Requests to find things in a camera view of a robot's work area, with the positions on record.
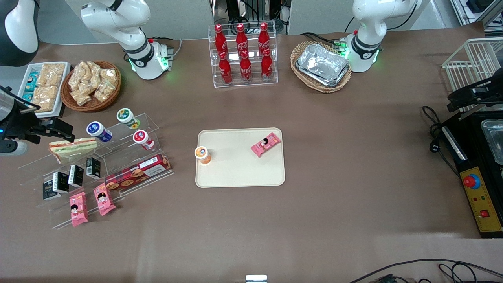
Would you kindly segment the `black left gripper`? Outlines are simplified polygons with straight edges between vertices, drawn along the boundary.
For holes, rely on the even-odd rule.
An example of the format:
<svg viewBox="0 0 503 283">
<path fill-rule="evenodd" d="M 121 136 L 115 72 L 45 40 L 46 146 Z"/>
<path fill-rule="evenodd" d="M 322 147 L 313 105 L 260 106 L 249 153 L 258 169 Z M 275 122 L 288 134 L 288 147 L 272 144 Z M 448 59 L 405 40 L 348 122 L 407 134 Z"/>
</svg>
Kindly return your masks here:
<svg viewBox="0 0 503 283">
<path fill-rule="evenodd" d="M 447 110 L 453 113 L 460 108 L 470 106 L 473 101 L 484 104 L 486 107 L 493 107 L 503 103 L 503 79 L 502 76 L 494 75 L 491 80 L 481 86 L 470 88 L 460 88 L 448 95 L 449 104 Z"/>
</svg>

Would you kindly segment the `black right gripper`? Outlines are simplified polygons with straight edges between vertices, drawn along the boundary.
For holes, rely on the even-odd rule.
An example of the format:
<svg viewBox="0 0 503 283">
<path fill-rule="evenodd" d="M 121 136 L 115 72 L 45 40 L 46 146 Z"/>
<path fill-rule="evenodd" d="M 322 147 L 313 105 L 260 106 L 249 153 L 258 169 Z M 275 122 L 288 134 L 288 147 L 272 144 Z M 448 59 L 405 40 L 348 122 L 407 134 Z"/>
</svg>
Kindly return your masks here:
<svg viewBox="0 0 503 283">
<path fill-rule="evenodd" d="M 57 137 L 70 143 L 75 140 L 73 126 L 59 118 L 49 118 L 47 127 L 41 127 L 43 120 L 33 112 L 22 113 L 27 109 L 25 105 L 14 103 L 10 113 L 1 121 L 1 140 L 26 140 L 39 143 L 40 136 Z"/>
</svg>

